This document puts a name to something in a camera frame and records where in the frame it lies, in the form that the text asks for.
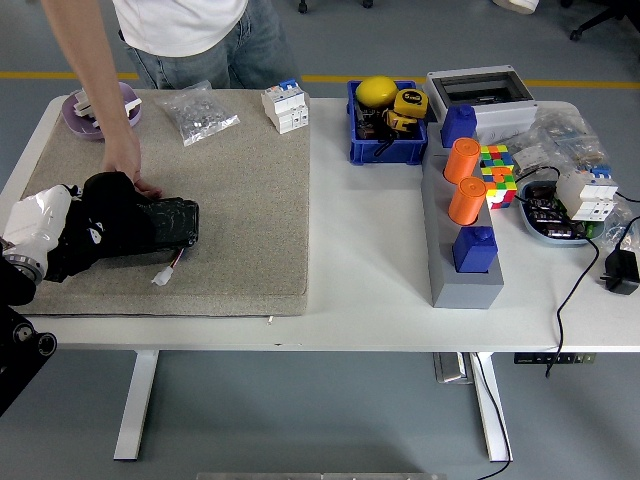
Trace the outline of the person's right hand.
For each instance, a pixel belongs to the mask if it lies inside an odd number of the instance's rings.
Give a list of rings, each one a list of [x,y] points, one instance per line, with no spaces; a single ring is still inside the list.
[[[103,170],[124,173],[136,191],[149,199],[162,197],[162,190],[142,178],[141,147],[133,131],[105,139]]]

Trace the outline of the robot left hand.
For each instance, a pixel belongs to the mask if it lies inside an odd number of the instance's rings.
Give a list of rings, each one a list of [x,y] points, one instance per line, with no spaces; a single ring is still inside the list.
[[[48,253],[58,246],[71,202],[81,192],[76,185],[59,184],[16,202],[2,235],[12,244],[6,255],[46,269]]]

